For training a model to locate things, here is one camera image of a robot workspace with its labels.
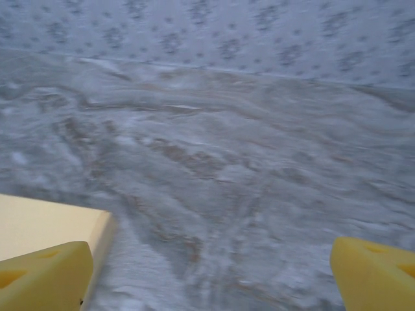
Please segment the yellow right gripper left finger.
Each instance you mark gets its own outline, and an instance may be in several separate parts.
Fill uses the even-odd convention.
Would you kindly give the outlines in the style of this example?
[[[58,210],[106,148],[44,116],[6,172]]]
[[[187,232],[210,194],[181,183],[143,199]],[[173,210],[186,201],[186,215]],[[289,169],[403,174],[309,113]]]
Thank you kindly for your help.
[[[80,310],[93,275],[86,241],[1,261],[1,310]]]

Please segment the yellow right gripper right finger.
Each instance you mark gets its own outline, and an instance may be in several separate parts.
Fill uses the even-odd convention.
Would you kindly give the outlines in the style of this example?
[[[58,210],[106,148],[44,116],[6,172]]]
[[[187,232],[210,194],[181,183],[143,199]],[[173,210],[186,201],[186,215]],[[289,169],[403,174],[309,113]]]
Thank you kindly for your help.
[[[346,310],[414,310],[413,251],[338,237],[330,266]]]

